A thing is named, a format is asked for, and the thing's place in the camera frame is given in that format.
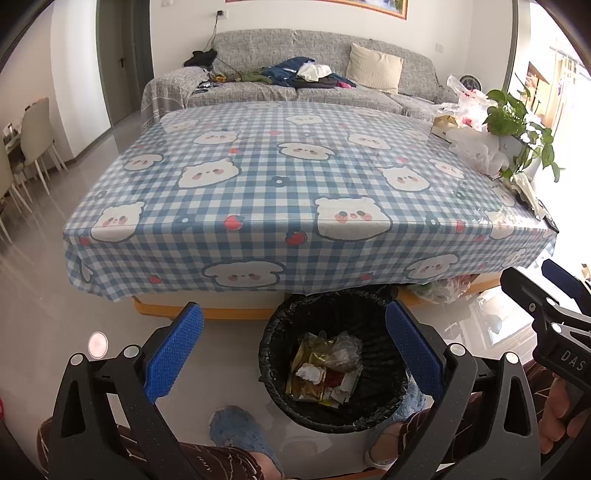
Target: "sofa backrest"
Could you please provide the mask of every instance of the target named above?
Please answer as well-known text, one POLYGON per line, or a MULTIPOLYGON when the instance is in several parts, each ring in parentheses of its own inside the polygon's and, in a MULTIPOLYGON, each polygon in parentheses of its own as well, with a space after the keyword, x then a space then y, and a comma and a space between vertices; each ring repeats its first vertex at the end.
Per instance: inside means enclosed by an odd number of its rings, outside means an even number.
POLYGON ((215 41, 217 60, 213 66, 222 73, 231 73, 232 68, 245 72, 270 67, 292 57, 306 56, 344 76, 352 43, 404 59, 398 91, 435 100, 439 82, 429 58, 383 41, 338 33, 286 28, 220 33, 215 41))

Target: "red object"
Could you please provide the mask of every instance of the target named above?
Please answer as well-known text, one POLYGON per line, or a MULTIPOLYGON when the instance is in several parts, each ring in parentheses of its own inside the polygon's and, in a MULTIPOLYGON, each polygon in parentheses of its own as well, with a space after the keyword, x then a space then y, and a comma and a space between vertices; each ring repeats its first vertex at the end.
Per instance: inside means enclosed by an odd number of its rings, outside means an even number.
POLYGON ((242 225, 243 225, 242 220, 243 220, 243 218, 241 216, 230 215, 224 221, 224 225, 226 226, 226 230, 230 230, 232 232, 240 230, 240 228, 242 228, 242 225))
POLYGON ((303 245, 308 241, 308 236, 304 232, 293 232, 288 233, 285 236, 285 243, 297 247, 303 245))

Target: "trash can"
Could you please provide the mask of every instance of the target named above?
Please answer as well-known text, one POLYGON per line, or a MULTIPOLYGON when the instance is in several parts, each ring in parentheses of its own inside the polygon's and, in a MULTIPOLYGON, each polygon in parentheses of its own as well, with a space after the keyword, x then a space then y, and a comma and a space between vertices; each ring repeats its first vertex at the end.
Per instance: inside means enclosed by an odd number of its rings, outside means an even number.
POLYGON ((309 297, 294 295, 279 306, 261 340, 261 378, 277 406, 294 422, 323 433, 361 432, 386 420, 408 386, 406 365, 385 324, 387 293, 350 289, 309 297), (350 400, 339 408, 296 401, 285 393, 291 361, 306 332, 343 331, 363 342, 363 371, 350 400))

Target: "blue slipper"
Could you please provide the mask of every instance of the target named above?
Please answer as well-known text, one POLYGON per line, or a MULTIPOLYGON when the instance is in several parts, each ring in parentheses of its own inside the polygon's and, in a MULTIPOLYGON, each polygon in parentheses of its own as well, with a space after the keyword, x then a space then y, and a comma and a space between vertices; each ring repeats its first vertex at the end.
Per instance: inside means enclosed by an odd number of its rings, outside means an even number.
POLYGON ((283 469, 254 417, 240 407, 218 410, 209 421, 209 437, 218 447, 237 447, 267 455, 283 476, 283 469))
POLYGON ((425 397, 425 394, 418 389, 417 382, 412 376, 410 376, 410 379, 408 380, 407 394, 404 397, 404 400, 402 401, 400 406, 397 408, 397 410, 392 414, 390 418, 383 421, 379 425, 376 425, 368 432, 367 444, 365 449, 366 463, 377 468, 390 465, 390 463, 376 463, 370 457, 369 453, 374 447, 375 442, 378 441, 379 436, 390 425, 399 423, 401 421, 406 421, 406 419, 409 418, 410 415, 418 411, 424 410, 426 407, 427 398, 425 397))

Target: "blue gripper pad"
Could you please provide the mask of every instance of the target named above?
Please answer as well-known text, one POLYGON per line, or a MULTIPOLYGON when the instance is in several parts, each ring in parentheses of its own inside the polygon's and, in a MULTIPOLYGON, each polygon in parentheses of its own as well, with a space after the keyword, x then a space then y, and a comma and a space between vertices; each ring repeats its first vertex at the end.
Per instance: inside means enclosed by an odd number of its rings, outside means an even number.
POLYGON ((146 367, 144 392, 154 404, 170 393, 178 374, 203 332, 203 311, 192 305, 146 367))
POLYGON ((578 279, 550 259, 542 263, 542 275, 573 300, 586 293, 585 288, 578 279))
POLYGON ((386 308, 386 328, 404 362, 425 395, 443 397, 443 365, 398 302, 386 308))

